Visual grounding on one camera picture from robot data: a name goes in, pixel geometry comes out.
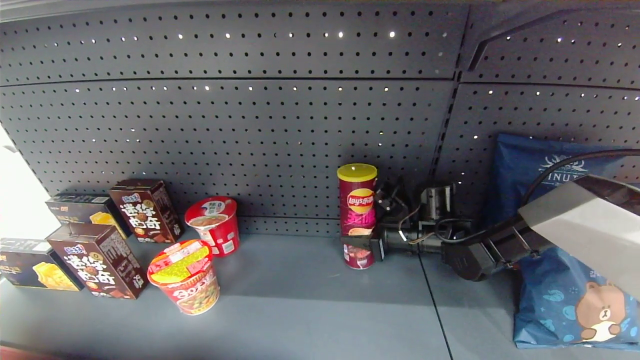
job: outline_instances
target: perforated metal panel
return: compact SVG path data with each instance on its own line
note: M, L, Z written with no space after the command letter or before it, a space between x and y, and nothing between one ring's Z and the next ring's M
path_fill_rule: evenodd
M640 88L639 31L637 10L552 13L482 41L462 80Z
M241 233L301 236L337 236L340 220L312 218L239 217Z
M338 166L424 179L451 81L131 80L2 88L4 128L51 194L168 181L241 214L336 218Z
M447 78L465 4L162 4L0 24L2 84Z
M462 84L436 177L456 183L457 210L480 210L499 133L640 147L640 91L555 85ZM640 183L640 159L616 179Z

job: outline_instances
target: cartoon bear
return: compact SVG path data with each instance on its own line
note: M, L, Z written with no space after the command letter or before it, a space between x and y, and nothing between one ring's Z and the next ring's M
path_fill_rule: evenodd
M602 286L588 282L575 314L584 328L583 341L607 341L620 333L620 323L627 316L625 294L610 282Z

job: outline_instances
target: brown snack box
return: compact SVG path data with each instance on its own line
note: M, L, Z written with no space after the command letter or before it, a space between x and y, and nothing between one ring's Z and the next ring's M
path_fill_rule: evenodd
M97 297L136 299L148 284L145 270L113 225L62 225L47 241Z
M141 243L175 243L184 232L162 180L123 180L109 194Z

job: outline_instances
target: black cable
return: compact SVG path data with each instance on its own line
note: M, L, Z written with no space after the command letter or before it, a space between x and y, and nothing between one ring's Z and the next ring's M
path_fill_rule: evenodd
M527 189L527 192L525 192L524 195L522 196L522 203L520 204L520 207L525 206L529 202L531 195L533 194L534 191L536 191L537 187L547 178L547 176L549 176L549 174L556 171L557 169L565 165L569 165L570 163L575 163L576 161L580 161L580 160L593 159L593 158L607 158L611 156L620 156L620 157L640 156L640 149L618 149L618 150L587 152L585 154L572 156L570 158L566 158L564 160L558 161L557 163L551 165L545 171L543 171L542 174L540 174L531 183L531 185L529 185L529 189Z
M469 240L485 232L485 230L482 230L479 233L471 234L469 236L465 236L464 238L460 238L460 239L447 239L442 237L442 235L440 235L440 225L446 224L448 222L458 222L458 221L468 221L468 220L464 220L460 218L446 218L446 219L439 220L438 222L436 222L436 225L433 227L433 233L438 239L440 239L440 241L444 243L457 244L457 243L461 243L463 241Z

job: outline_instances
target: noodle cup lid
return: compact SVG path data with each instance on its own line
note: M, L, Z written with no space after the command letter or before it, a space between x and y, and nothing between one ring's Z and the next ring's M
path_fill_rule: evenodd
M236 214L237 203L226 196L213 196L198 201L184 214L184 221L191 227L214 227Z
M151 261L147 277L156 286L178 285L211 271L212 261L213 251L205 241L181 241L164 249Z

